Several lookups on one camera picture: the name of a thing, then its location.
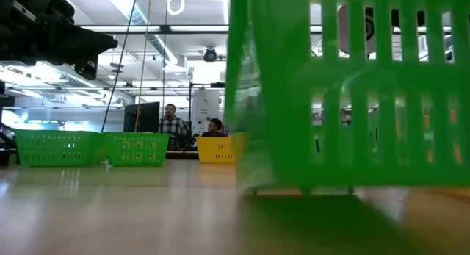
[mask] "plaid shirt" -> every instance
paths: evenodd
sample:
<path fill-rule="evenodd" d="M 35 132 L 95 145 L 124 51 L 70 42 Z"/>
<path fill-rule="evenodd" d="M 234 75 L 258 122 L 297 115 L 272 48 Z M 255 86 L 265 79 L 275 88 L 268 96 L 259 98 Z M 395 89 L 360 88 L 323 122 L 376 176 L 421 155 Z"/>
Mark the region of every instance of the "plaid shirt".
<path fill-rule="evenodd" d="M 186 135 L 187 127 L 183 119 L 175 116 L 172 120 L 163 117 L 160 119 L 160 133 L 172 134 L 175 136 Z"/>

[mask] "dark hair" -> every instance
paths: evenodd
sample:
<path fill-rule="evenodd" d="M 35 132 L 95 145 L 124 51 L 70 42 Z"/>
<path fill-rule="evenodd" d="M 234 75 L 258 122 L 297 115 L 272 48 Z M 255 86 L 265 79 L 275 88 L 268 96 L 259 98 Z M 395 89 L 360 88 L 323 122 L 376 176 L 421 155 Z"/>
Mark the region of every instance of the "dark hair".
<path fill-rule="evenodd" d="M 209 120 L 209 122 L 215 123 L 215 125 L 217 126 L 217 130 L 222 129 L 222 121 L 221 120 L 219 120 L 217 118 L 212 118 L 211 120 Z"/>
<path fill-rule="evenodd" d="M 165 105 L 165 107 L 169 107 L 169 106 L 172 106 L 173 109 L 176 111 L 176 106 L 175 106 L 175 104 L 167 104 L 167 105 Z"/>

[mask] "wooden floor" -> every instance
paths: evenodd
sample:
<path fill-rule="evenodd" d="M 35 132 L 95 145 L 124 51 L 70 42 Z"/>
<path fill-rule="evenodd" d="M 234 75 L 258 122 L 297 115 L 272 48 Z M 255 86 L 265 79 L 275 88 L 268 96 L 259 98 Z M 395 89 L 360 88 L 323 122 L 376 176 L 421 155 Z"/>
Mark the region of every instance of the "wooden floor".
<path fill-rule="evenodd" d="M 470 201 L 241 195 L 234 167 L 0 172 L 0 254 L 470 254 Z"/>

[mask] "security camera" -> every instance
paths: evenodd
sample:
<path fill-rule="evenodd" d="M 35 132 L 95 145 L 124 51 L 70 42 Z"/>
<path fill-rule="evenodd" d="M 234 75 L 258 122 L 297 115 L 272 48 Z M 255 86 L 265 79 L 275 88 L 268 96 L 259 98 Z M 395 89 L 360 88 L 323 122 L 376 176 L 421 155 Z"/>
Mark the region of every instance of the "security camera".
<path fill-rule="evenodd" d="M 204 53 L 204 61 L 206 62 L 215 62 L 217 60 L 217 53 L 215 52 L 215 48 L 209 47 Z"/>

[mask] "ceiling light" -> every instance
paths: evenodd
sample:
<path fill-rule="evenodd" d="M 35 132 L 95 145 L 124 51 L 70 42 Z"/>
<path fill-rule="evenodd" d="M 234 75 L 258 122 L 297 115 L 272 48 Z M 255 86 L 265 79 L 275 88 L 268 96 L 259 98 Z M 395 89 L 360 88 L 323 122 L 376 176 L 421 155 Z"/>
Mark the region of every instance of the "ceiling light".
<path fill-rule="evenodd" d="M 228 32 L 228 26 L 171 26 L 173 32 Z"/>
<path fill-rule="evenodd" d="M 15 87 L 16 90 L 56 90 L 56 87 Z"/>
<path fill-rule="evenodd" d="M 420 26 L 420 27 L 418 27 L 418 32 L 424 33 L 424 32 L 426 32 L 426 31 L 427 31 L 426 26 Z M 443 32 L 451 32 L 451 31 L 452 31 L 452 27 L 450 27 L 450 26 L 443 26 L 443 27 L 442 27 L 442 31 L 443 31 Z M 400 30 L 400 28 L 395 27 L 395 28 L 394 28 L 394 32 L 400 33 L 401 30 Z"/>
<path fill-rule="evenodd" d="M 180 67 L 178 65 L 166 65 L 163 68 L 165 73 L 187 73 L 188 70 L 185 67 Z"/>
<path fill-rule="evenodd" d="M 228 0 L 223 0 L 223 23 L 228 24 Z"/>
<path fill-rule="evenodd" d="M 36 77 L 47 82 L 58 82 L 62 76 L 62 72 L 56 68 L 47 65 L 46 62 L 36 62 L 35 67 L 31 67 Z"/>
<path fill-rule="evenodd" d="M 33 98 L 42 98 L 41 95 L 32 92 L 31 90 L 9 90 L 12 93 L 22 94 L 25 96 L 33 97 Z"/>
<path fill-rule="evenodd" d="M 310 26 L 310 32 L 322 32 L 323 28 L 321 26 Z"/>
<path fill-rule="evenodd" d="M 94 32 L 127 32 L 127 26 L 80 26 Z M 129 32 L 160 32 L 160 26 L 129 26 Z"/>

